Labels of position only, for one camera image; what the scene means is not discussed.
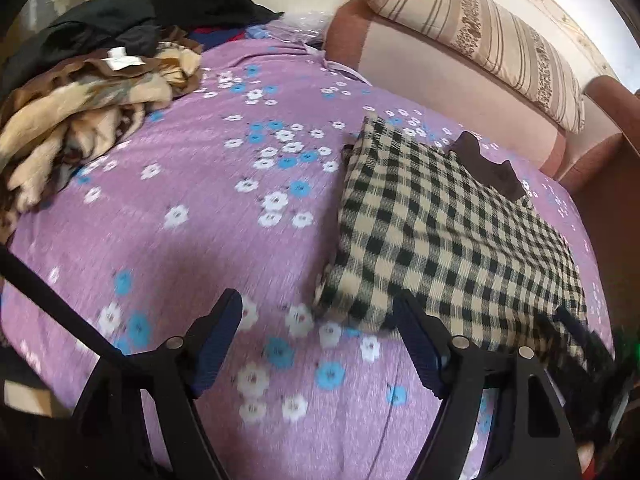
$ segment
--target beige fabric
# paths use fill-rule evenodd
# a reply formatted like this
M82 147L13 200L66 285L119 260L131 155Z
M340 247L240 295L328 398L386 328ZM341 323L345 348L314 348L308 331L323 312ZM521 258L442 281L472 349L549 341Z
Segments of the beige fabric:
M367 0L380 16L432 38L496 75L565 130L584 123L569 64L517 16L492 0Z
M622 129L588 96L580 135L566 134L564 160L556 179L567 191L578 191L613 158L622 142Z
M330 49L328 54L334 59ZM487 135L548 176L556 174L564 153L564 137L558 126L495 77L450 49L377 18L369 26L359 65L354 68L373 85Z

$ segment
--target folded clothes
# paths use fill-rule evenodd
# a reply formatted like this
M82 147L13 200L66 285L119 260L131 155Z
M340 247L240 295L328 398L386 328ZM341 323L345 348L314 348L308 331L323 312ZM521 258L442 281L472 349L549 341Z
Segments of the folded clothes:
M462 156L455 146L445 154L374 114L365 119L316 308L356 329L393 330L392 298L408 288L452 334L491 350L527 345L544 354L536 313L564 305L586 322L568 245L514 186L510 167L475 160L469 137L458 142ZM574 343L569 351L580 358Z
M0 108L0 242L18 215L66 186L81 165L200 84L200 46L158 44L143 64L112 70L106 50L71 58L30 80Z

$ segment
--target plastic bag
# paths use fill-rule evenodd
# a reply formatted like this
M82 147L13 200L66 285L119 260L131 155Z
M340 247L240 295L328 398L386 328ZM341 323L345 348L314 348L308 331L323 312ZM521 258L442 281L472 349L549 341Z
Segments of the plastic bag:
M264 26L270 38L286 43L321 43L332 15L327 12L288 12Z

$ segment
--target pile of clothes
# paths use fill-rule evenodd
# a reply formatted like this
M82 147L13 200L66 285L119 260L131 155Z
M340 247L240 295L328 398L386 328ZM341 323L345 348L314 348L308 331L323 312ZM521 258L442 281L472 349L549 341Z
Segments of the pile of clothes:
M91 0L25 41L0 81L0 242L146 113L198 88L203 46L188 33L212 46L208 34L220 44L278 16L251 0Z

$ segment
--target dark fabric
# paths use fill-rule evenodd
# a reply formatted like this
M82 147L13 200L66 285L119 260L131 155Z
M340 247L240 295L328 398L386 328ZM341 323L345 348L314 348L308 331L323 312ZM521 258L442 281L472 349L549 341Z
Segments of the dark fabric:
M497 164L484 158L480 154L478 140L469 132L460 134L458 140L453 143L451 151L456 152L460 163L483 186L493 187L512 202L525 195L511 163L505 160L502 164Z
M204 50L209 50L215 46L222 45L227 41L241 40L244 38L244 28L227 28L225 30L208 30L199 32L194 30L187 36L190 40L200 43Z
M60 16L6 60L0 102L29 79L69 57L124 46L132 56L153 57L160 39L151 0L91 0Z
M279 16L251 0L152 0L163 27L247 27L271 22Z

